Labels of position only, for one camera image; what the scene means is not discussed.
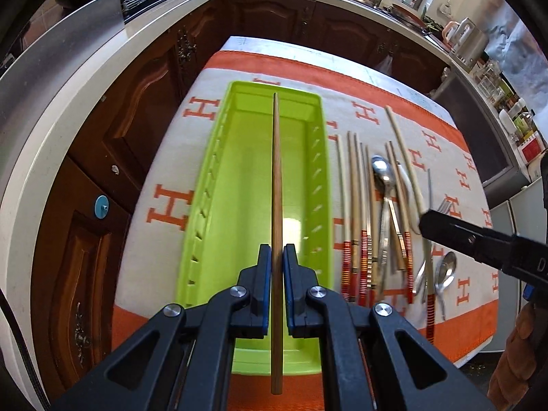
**wooden cabinet door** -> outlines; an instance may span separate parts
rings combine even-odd
[[[31,274],[36,360],[50,400],[110,353],[112,307],[130,215],[66,157],[51,188]]]
[[[310,0],[229,0],[232,35],[305,44],[314,11]]]
[[[306,46],[367,65],[385,30],[353,12],[316,3]]]
[[[183,53],[183,70],[188,67],[198,75],[228,40],[230,29],[227,0],[209,0],[178,22],[175,30]]]
[[[180,75],[176,34],[170,30],[114,81],[68,151],[129,212],[187,89]]]
[[[393,38],[392,77],[422,94],[439,87],[447,65],[401,34],[393,32]]]
[[[383,27],[373,51],[369,55],[366,65],[375,69],[388,56],[393,54],[394,34],[390,28]]]

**wooden chopstick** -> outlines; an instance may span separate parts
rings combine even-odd
[[[411,160],[409,159],[407,146],[405,141],[403,140],[402,132],[399,129],[398,123],[396,122],[396,117],[394,115],[394,112],[392,111],[392,108],[387,106],[385,107],[385,111],[388,116],[388,119],[390,120],[390,123],[392,124],[392,129],[394,130],[394,134],[396,135],[396,139],[398,141],[399,150],[402,153],[403,161],[405,162],[405,165],[407,168],[407,173],[409,175],[409,178],[411,179],[411,187],[413,188],[413,195],[415,197],[416,209],[420,216],[426,211],[426,207],[424,205],[423,195],[420,192],[419,182],[416,178],[415,168],[413,168]],[[424,252],[424,257],[426,259],[426,266],[425,266],[426,286],[428,289],[427,306],[426,306],[426,338],[428,339],[429,342],[433,344],[434,343],[434,324],[436,320],[436,291],[434,287],[434,267],[433,267],[434,262],[432,261],[431,247],[432,247],[431,242],[423,238],[423,252]]]
[[[388,156],[388,162],[390,163],[390,166],[392,167],[394,171],[394,179],[396,181],[397,185],[397,178],[396,178],[396,170],[394,167],[396,166],[396,158],[391,154],[390,152],[390,146],[388,143],[384,144],[384,147],[386,149],[386,155]],[[391,227],[390,231],[392,233],[392,238],[394,241],[394,245],[396,247],[396,262],[397,262],[397,268],[398,270],[405,270],[406,269],[406,247],[405,243],[403,242],[403,233],[401,230],[401,221],[397,220],[396,211],[394,209],[394,203],[392,199],[390,198],[390,216],[391,216]]]
[[[369,186],[369,217],[371,218],[371,227],[369,229],[369,237],[371,239],[371,288],[369,289],[366,306],[373,306],[375,302],[375,291],[377,282],[379,281],[379,208],[376,202],[375,195],[375,175],[373,174],[373,166],[369,156],[369,148],[365,147],[365,179]]]
[[[407,303],[413,303],[413,246],[411,243],[411,226],[409,224],[409,205],[407,204],[407,198],[405,190],[403,189],[403,182],[401,174],[399,173],[399,165],[396,159],[396,153],[394,151],[394,144],[392,141],[388,141],[390,153],[394,158],[394,176],[396,178],[396,192],[398,194],[399,214],[402,219],[401,230],[403,233],[403,243],[406,252],[406,270],[407,270]]]
[[[341,270],[341,295],[346,300],[350,299],[350,265],[352,263],[352,248],[350,245],[350,200],[347,193],[346,181],[346,160],[343,152],[343,139],[337,134],[337,152],[339,158],[339,178],[341,181],[341,205],[342,221],[344,231],[344,247],[342,250],[342,270]]]
[[[360,254],[360,288],[358,290],[358,304],[365,306],[368,291],[371,288],[371,218],[368,216],[369,192],[365,184],[365,162],[363,161],[362,144],[358,135],[354,134],[354,146],[358,151],[358,176],[360,177],[360,207],[362,215],[361,254]]]
[[[272,121],[272,329],[270,336],[270,391],[282,393],[283,383],[283,203],[282,157],[279,140],[279,102],[274,93]]]
[[[360,267],[360,187],[358,185],[358,159],[354,134],[348,132],[348,149],[350,155],[350,202],[352,205],[352,254],[350,274],[350,301],[355,301],[358,292],[358,268]]]

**white countertop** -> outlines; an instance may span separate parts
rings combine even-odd
[[[21,151],[0,207],[0,286],[12,306],[34,360],[30,320],[30,275],[42,212],[61,162],[91,110],[122,71],[147,46],[208,0],[168,0],[125,26],[61,88],[46,108]],[[360,14],[423,46],[460,68],[439,47],[391,18],[349,0],[314,0]],[[0,345],[16,383],[41,409],[9,328],[0,320]]]

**table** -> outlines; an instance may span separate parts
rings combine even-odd
[[[491,226],[482,184],[461,133],[449,113],[427,97],[388,76],[330,54],[281,42],[233,37],[207,63],[173,118],[142,188],[122,258],[112,324],[113,347],[174,301],[193,190],[215,114],[230,82],[270,83],[313,92],[322,98],[327,121],[334,232],[334,286],[340,285],[343,222],[336,134],[360,134],[371,154],[385,154],[395,142],[383,107],[389,104],[413,157],[427,199],[431,169],[433,206],[448,198],[450,214]],[[434,247],[435,264],[448,249]],[[415,273],[421,238],[413,236]],[[458,255],[456,280],[445,290],[447,321],[436,308],[435,345],[456,365],[487,344],[497,327],[498,273]],[[403,278],[387,279],[385,300],[424,331],[426,306],[407,305]],[[270,396],[268,377],[233,375],[233,409],[323,409],[321,376],[292,377],[283,396]]]

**person's hand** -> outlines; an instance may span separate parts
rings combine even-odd
[[[535,310],[527,303],[516,319],[516,328],[506,340],[506,349],[489,382],[487,397],[499,411],[519,402],[527,392],[527,380],[536,369],[535,354],[528,342]]]

